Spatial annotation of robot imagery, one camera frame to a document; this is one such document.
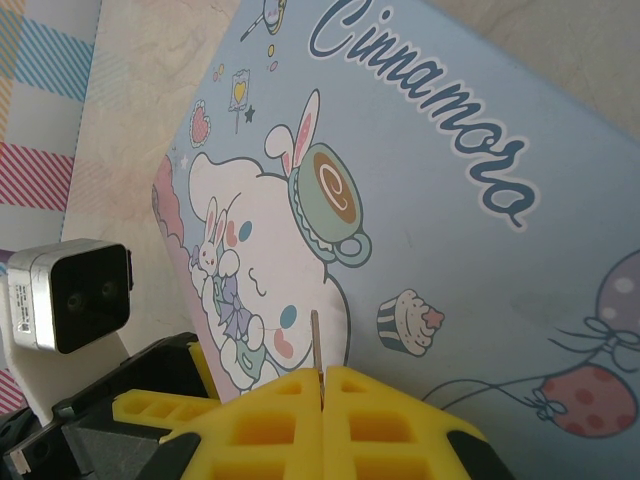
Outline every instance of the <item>cartoon illustration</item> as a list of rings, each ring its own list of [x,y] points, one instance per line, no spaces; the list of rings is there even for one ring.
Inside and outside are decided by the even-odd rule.
[[[249,36],[253,29],[256,28],[260,22],[264,20],[267,26],[267,31],[271,35],[275,35],[282,26],[282,19],[284,17],[284,9],[287,6],[287,0],[263,0],[262,13],[256,19],[255,22],[247,29],[246,32],[240,37],[240,41],[244,42],[244,39]]]
[[[173,188],[173,168],[168,156],[165,156],[152,188],[151,202],[153,212],[158,221],[160,233],[165,239],[167,250],[176,266],[176,274],[184,285],[192,283],[191,271],[188,267],[190,253],[184,246],[184,225],[180,217],[180,201]],[[207,325],[207,314],[202,308],[202,301],[195,289],[185,289],[185,301],[189,306],[189,313],[195,325]],[[200,343],[206,352],[215,348],[213,339],[200,335]],[[216,386],[220,391],[233,398],[238,394],[237,388],[231,383],[222,369],[219,357],[207,354],[207,363],[216,378]]]
[[[253,123],[253,114],[256,111],[253,108],[253,105],[249,105],[249,110],[244,112],[244,123]]]
[[[220,66],[213,72],[213,81],[217,82],[218,80],[222,80],[222,74],[224,73],[224,63],[221,63]]]
[[[587,333],[567,332],[567,340],[589,342],[588,348],[565,345],[555,339],[550,341],[559,347],[585,354],[576,366],[550,375],[517,379],[501,384],[481,380],[460,379],[443,383],[427,395],[428,400],[436,392],[449,385],[469,383],[482,388],[450,401],[442,406],[446,410],[459,402],[487,391],[499,391],[523,406],[537,410],[541,420],[550,420],[568,433],[581,437],[605,438],[629,429],[638,416],[638,401],[627,383],[614,372],[594,363],[599,356],[607,355],[623,373],[636,372],[620,364],[617,353],[620,348],[640,350],[640,251],[622,259],[602,281],[594,317],[587,317],[584,325]],[[532,397],[518,397],[506,387],[536,382]]]
[[[191,206],[205,225],[192,283],[222,367],[242,392],[312,365],[312,310],[326,365],[346,361],[349,309],[327,265],[362,265],[371,243],[351,175],[328,146],[312,145],[319,110],[316,90],[295,143],[284,125],[267,136],[265,151],[281,159],[284,176],[251,158],[216,163],[204,153],[191,167]],[[350,253],[346,242],[356,247]]]
[[[427,305],[413,290],[405,290],[378,309],[378,336],[398,352],[422,357],[444,321],[444,314]]]
[[[249,70],[239,70],[233,75],[231,82],[231,103],[229,111],[236,112],[236,135],[238,134],[238,124],[240,122],[240,112],[247,108],[249,101]]]
[[[191,146],[198,148],[204,145],[207,138],[209,138],[209,133],[211,133],[211,119],[205,115],[204,100],[198,100],[193,108],[191,121],[189,122]]]
[[[320,92],[314,90],[295,143],[291,130],[277,125],[265,153],[282,159],[295,221],[314,253],[326,263],[355,268],[371,256],[371,240],[362,229],[362,202],[351,174],[331,147],[311,145],[319,108]]]

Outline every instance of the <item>pink heart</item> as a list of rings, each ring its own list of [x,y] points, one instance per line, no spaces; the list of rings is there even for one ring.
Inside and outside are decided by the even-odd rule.
[[[204,102],[198,102],[191,115],[191,143],[194,146],[202,145],[211,131],[211,120],[205,115]]]

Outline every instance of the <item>purple bow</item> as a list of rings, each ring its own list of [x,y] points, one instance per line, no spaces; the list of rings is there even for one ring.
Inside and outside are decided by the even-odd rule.
[[[238,298],[238,280],[235,275],[227,278],[222,289],[220,318],[227,323],[224,330],[225,335],[236,339],[247,333],[251,312],[242,306],[240,298]]]

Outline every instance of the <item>heart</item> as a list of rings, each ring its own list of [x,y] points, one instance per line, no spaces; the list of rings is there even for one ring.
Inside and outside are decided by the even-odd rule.
[[[205,115],[205,105],[203,100],[196,103],[193,113],[191,114],[191,125],[189,133],[191,134],[191,145],[194,148],[201,147],[207,141],[211,132],[211,120]]]
[[[240,103],[240,101],[244,97],[244,92],[247,90],[247,82],[238,82],[233,89],[233,96],[236,99],[236,103]]]

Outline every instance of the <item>camera lens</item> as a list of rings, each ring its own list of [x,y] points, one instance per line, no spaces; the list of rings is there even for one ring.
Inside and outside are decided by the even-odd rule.
[[[107,282],[102,286],[102,297],[105,300],[113,300],[118,295],[118,286],[115,282]]]
[[[67,309],[71,313],[80,313],[84,309],[84,297],[81,293],[74,293],[67,300]]]

